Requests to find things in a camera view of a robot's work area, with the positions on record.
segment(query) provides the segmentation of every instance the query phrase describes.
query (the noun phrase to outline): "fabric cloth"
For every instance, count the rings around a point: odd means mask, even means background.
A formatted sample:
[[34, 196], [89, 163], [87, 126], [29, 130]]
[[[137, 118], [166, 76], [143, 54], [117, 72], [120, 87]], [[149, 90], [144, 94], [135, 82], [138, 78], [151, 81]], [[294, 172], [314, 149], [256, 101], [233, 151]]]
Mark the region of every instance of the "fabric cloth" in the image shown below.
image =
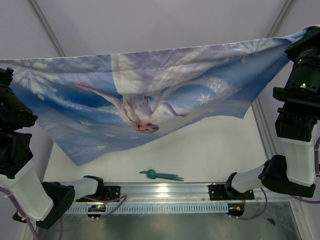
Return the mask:
[[305, 32], [167, 50], [1, 60], [0, 68], [14, 69], [12, 90], [81, 165], [206, 117], [243, 118], [289, 62], [285, 48]]

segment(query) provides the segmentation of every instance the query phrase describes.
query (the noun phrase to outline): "teal plastic toy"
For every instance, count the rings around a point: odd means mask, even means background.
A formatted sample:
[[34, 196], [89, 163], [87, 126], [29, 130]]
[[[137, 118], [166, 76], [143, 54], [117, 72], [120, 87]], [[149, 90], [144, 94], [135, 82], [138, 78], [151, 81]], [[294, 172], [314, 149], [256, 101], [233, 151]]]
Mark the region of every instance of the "teal plastic toy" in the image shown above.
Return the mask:
[[149, 179], [166, 179], [166, 180], [173, 180], [173, 181], [180, 181], [183, 182], [185, 179], [183, 177], [178, 177], [175, 174], [166, 174], [166, 173], [156, 173], [155, 170], [148, 170], [148, 171], [141, 171], [140, 174], [146, 174], [146, 177]]

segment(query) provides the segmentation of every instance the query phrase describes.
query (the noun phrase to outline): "cable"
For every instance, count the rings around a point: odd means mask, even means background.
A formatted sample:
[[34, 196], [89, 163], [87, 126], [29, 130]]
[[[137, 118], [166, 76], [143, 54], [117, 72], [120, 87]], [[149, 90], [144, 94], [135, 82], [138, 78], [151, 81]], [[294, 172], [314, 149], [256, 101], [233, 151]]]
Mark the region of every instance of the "cable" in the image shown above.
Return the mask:
[[258, 215], [252, 216], [252, 217], [235, 217], [235, 216], [231, 216], [231, 217], [234, 218], [234, 219], [240, 219], [240, 220], [253, 220], [253, 219], [257, 219], [261, 215], [263, 215], [266, 212], [267, 208], [268, 208], [268, 198], [267, 198], [267, 194], [266, 194], [265, 190], [263, 190], [262, 188], [260, 188], [260, 189], [261, 189], [261, 191], [262, 191], [262, 193], [264, 195], [264, 198], [265, 198], [265, 205], [264, 205], [263, 210]]
[[35, 240], [40, 240], [31, 220], [28, 218], [27, 214], [22, 210], [22, 208], [20, 207], [18, 201], [16, 200], [16, 198], [12, 195], [12, 193], [3, 188], [3, 187], [0, 187], [0, 192], [3, 192], [5, 195], [8, 196], [8, 198], [11, 200], [12, 204], [15, 206], [16, 210], [18, 211], [18, 213], [20, 214], [20, 216], [22, 218], [24, 218], [24, 220], [26, 221], [26, 224], [29, 226], [31, 232], [32, 232], [32, 235], [34, 237]]
[[58, 240], [62, 240], [62, 236], [64, 234], [64, 220], [62, 217], [60, 217], [60, 234], [59, 234], [59, 239]]
[[[112, 211], [110, 211], [110, 212], [108, 212], [107, 214], [105, 214], [105, 215], [103, 215], [103, 216], [100, 217], [100, 219], [104, 219], [104, 218], [110, 216], [111, 214], [113, 214], [115, 211], [117, 211], [118, 208], [120, 208], [120, 206], [121, 206], [121, 205], [125, 202], [125, 200], [127, 199], [127, 195], [123, 195], [123, 196], [121, 196], [121, 197], [119, 197], [119, 198], [116, 198], [116, 199], [113, 199], [113, 200], [108, 200], [108, 201], [101, 201], [101, 200], [93, 199], [93, 198], [87, 197], [87, 196], [85, 196], [85, 197], [83, 197], [83, 198], [84, 198], [84, 199], [88, 199], [88, 200], [90, 200], [90, 201], [99, 202], [99, 203], [104, 203], [104, 204], [116, 202], [116, 201], [119, 201], [119, 200], [123, 199]], [[73, 227], [68, 228], [68, 229], [66, 229], [66, 230], [63, 230], [63, 232], [64, 232], [64, 233], [65, 233], [65, 232], [69, 232], [69, 231], [75, 229], [75, 228], [78, 227], [79, 225], [81, 225], [81, 224], [83, 224], [83, 223], [85, 223], [85, 222], [87, 222], [87, 221], [89, 221], [89, 220], [90, 220], [90, 218], [89, 218], [89, 219], [85, 219], [85, 220], [79, 222], [78, 224], [74, 225]]]
[[302, 197], [299, 197], [299, 196], [292, 196], [290, 195], [292, 198], [300, 201], [300, 202], [303, 202], [303, 203], [307, 203], [307, 204], [320, 204], [320, 201], [312, 201], [312, 200], [306, 200], [306, 199], [303, 199]]

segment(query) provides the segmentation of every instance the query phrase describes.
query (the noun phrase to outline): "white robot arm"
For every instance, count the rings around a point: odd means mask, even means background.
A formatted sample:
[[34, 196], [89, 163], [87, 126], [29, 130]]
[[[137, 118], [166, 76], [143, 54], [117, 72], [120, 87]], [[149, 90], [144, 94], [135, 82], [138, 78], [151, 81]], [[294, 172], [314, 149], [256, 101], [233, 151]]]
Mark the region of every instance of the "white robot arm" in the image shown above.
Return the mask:
[[292, 196], [314, 195], [319, 174], [318, 154], [314, 154], [320, 120], [319, 43], [320, 28], [315, 26], [289, 46], [285, 53], [294, 62], [292, 72], [284, 88], [273, 89], [273, 97], [284, 102], [275, 128], [285, 156], [275, 155], [258, 168], [232, 173], [224, 186], [230, 197], [262, 187]]
[[[9, 88], [13, 70], [0, 69], [0, 187], [10, 191], [36, 225], [49, 229], [84, 196], [104, 198], [104, 181], [85, 176], [73, 182], [40, 182], [31, 161], [31, 134], [15, 132], [35, 124], [37, 116]], [[13, 219], [25, 222], [17, 213]]]

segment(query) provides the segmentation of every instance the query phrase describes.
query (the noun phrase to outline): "snowflake print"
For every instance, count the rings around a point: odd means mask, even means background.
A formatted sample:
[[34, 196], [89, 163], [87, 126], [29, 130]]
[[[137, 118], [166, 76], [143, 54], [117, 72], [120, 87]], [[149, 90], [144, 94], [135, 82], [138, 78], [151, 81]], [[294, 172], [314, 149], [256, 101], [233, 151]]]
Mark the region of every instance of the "snowflake print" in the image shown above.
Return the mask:
[[252, 54], [272, 47], [274, 45], [274, 41], [271, 38], [266, 38], [246, 42], [237, 42], [235, 45], [235, 50], [246, 54]]
[[21, 85], [24, 89], [30, 90], [33, 94], [43, 96], [43, 86], [52, 88], [50, 82], [57, 80], [58, 77], [42, 71], [47, 68], [51, 59], [22, 59], [9, 61], [12, 66], [13, 82]]
[[88, 122], [88, 121], [80, 121], [80, 123], [86, 127], [89, 127], [92, 125], [92, 123]]
[[100, 146], [96, 146], [95, 149], [98, 150], [98, 151], [101, 151], [103, 149], [105, 149], [106, 146], [103, 146], [103, 145], [100, 145]]
[[210, 94], [201, 94], [201, 96], [197, 99], [200, 105], [208, 104], [212, 100]]
[[107, 133], [107, 134], [105, 134], [107, 137], [109, 137], [109, 138], [114, 138], [114, 137], [116, 137], [116, 135], [113, 135], [113, 134], [111, 134], [111, 133]]

